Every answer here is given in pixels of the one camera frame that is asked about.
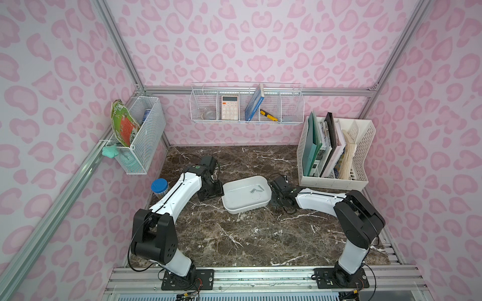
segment blue lid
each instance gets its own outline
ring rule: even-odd
[[[165,179],[157,179],[151,184],[151,190],[155,193],[163,193],[167,189],[167,181]]]

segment yellow box cutter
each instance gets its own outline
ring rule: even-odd
[[[266,116],[267,118],[273,120],[273,121],[278,121],[278,119],[276,117],[274,117],[273,115],[271,115],[270,113],[260,109],[259,112],[261,113],[261,115],[263,116]]]

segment green folder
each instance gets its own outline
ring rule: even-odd
[[[303,164],[303,175],[305,177],[308,177],[309,172],[311,171],[311,166],[313,166],[313,158],[315,157],[315,151],[317,145],[314,144],[314,126],[313,126],[313,120],[316,121],[316,117],[314,117],[314,114],[311,113],[311,115],[308,117],[308,133],[306,136],[306,143],[305,143],[305,149],[303,150],[303,158],[302,158],[302,164]]]
[[[311,167],[315,164],[315,160],[321,160],[323,153],[326,149],[326,143],[323,141],[323,135],[320,132],[320,126],[318,123],[318,119],[316,118],[315,112],[311,112],[311,116],[313,116],[313,143],[316,145],[315,152],[313,154],[313,158],[311,159]]]

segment book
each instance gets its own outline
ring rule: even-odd
[[[122,144],[122,146],[131,146],[137,132],[141,128],[137,120],[135,120],[122,100],[118,99],[110,106],[110,123],[114,136]]]
[[[313,114],[308,117],[308,132],[306,135],[305,149],[303,150],[302,165],[303,175],[308,177],[311,171],[311,164],[315,156],[316,144],[313,142]]]
[[[256,90],[254,91],[251,100],[249,101],[248,105],[244,109],[244,120],[251,121],[253,116],[256,112],[259,111],[259,106],[263,102],[265,98],[265,90],[263,84],[259,84]]]
[[[353,157],[355,156],[357,145],[353,141],[352,137],[347,133],[347,131],[342,130],[342,132],[347,145],[345,146],[345,151],[343,153],[343,158],[341,159],[340,168],[338,169],[337,179],[350,180],[351,165],[353,163]]]
[[[324,134],[323,130],[321,127],[321,123],[318,122],[318,118],[316,117],[315,112],[311,112],[311,115],[313,116],[313,143],[316,145],[315,153],[314,156],[311,160],[311,171],[309,173],[310,177],[316,176],[319,177],[320,173],[317,173],[317,167],[319,165],[319,161],[321,160],[321,157],[323,156],[323,153],[326,149],[326,142],[324,140]]]
[[[328,160],[328,156],[329,156],[329,154],[331,153],[331,150],[332,150],[331,141],[330,141],[330,137],[329,137],[330,134],[328,133],[328,122],[326,122],[326,120],[323,121],[323,134],[325,136],[326,149],[323,153],[323,156],[321,157],[320,164],[317,167],[318,168],[318,170],[317,170],[318,176],[321,176],[321,172],[323,171],[323,168],[325,167],[326,162]]]
[[[345,151],[345,137],[343,137],[341,125],[338,121],[335,122],[334,131],[336,132],[336,149],[326,164],[322,175],[323,178],[327,178],[330,175],[331,171],[335,168],[335,165],[339,161],[342,153]]]
[[[332,148],[330,153],[328,154],[328,158],[326,159],[326,161],[330,162],[330,159],[333,156],[333,153],[335,152],[336,147],[337,147],[337,143],[336,143],[337,136],[336,136],[336,130],[335,130],[335,121],[333,120],[333,114],[331,112],[326,113],[325,121],[326,121],[326,129],[327,129],[327,133],[328,133],[328,138],[330,140],[330,146]],[[326,176],[324,176],[327,165],[328,164],[325,164],[323,166],[322,171],[321,171],[320,176],[323,177],[323,178],[326,178],[331,172],[331,170],[330,170],[328,172],[328,174]]]

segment aluminum rail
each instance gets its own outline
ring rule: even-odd
[[[211,292],[307,292],[332,291],[318,289],[315,280],[311,280],[314,268],[332,268],[333,266],[272,266],[272,267],[206,267],[214,269],[214,289]],[[428,290],[420,271],[415,265],[373,265],[376,290]],[[375,278],[370,269],[364,267],[366,276],[373,290]],[[116,268],[104,294],[152,293],[161,288],[158,279],[160,268],[150,268],[136,273],[130,268]]]
[[[137,68],[134,65],[134,61],[132,60],[129,51],[124,44],[124,40],[122,39],[121,33],[116,26],[115,19],[112,16],[112,12],[110,11],[109,6],[107,5],[105,0],[92,0],[92,2],[97,9],[97,13],[100,19],[102,20],[107,31],[109,32],[109,36],[114,43],[117,52],[120,55],[120,59],[124,63],[126,72],[129,74],[132,83],[138,88],[144,90],[145,86],[142,82],[139,72],[137,71]]]
[[[412,40],[417,30],[420,28],[420,25],[422,25],[422,22],[428,11],[430,10],[431,4],[433,2],[433,0],[419,0],[419,2],[416,4],[413,13],[410,16],[410,19],[407,21],[407,24],[405,25],[402,33],[400,34],[400,37],[394,47],[393,52],[391,53],[390,57],[388,57],[387,62],[383,66],[377,83],[372,88],[374,91],[376,91],[376,94],[373,95],[373,97],[367,102],[365,102],[356,119],[367,118],[368,113],[375,104],[376,99],[382,92],[385,83],[388,81],[390,74],[393,72],[403,53],[410,45],[410,41]]]
[[[134,93],[127,102],[127,106],[131,106],[134,103],[133,99],[140,94],[140,91]],[[107,145],[111,137],[112,128],[109,127],[93,150],[87,155],[65,189],[55,199],[55,202],[36,226],[28,240],[13,257],[7,269],[2,273],[0,278],[0,300],[10,300],[18,290],[99,166],[103,159],[102,148]]]
[[[253,88],[251,87],[205,87],[206,90],[222,91],[222,90],[237,90],[248,91]],[[289,87],[266,87],[264,88],[266,92],[290,92],[297,91],[299,89],[293,89]],[[146,86],[145,91],[147,95],[158,95],[158,94],[178,94],[178,95],[190,95],[192,88],[188,86]],[[303,88],[302,92],[307,96],[366,96],[372,97],[375,95],[376,91],[371,91],[368,88]]]

